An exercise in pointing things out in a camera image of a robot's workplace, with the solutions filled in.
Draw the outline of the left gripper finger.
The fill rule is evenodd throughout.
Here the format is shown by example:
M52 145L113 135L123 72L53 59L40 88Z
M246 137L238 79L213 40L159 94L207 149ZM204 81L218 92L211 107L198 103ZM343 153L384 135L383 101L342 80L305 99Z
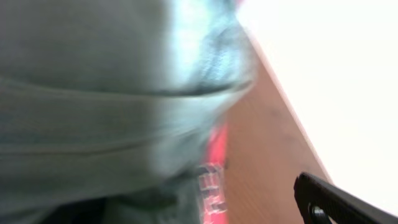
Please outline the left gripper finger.
M302 172L294 183L294 197L304 224L397 224L397 217Z

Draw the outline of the light blue t-shirt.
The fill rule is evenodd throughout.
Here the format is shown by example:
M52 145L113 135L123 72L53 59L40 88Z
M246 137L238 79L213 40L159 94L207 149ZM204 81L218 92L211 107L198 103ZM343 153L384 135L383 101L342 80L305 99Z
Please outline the light blue t-shirt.
M1 0L1 222L202 223L213 129L253 84L230 0Z

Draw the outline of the red folded t-shirt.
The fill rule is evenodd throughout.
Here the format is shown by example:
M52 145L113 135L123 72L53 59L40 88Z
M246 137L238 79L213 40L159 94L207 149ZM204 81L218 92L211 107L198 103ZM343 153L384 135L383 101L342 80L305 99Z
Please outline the red folded t-shirt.
M224 196L227 139L228 129L225 124L213 129L205 158L199 168L198 181L203 202L203 224L228 224Z

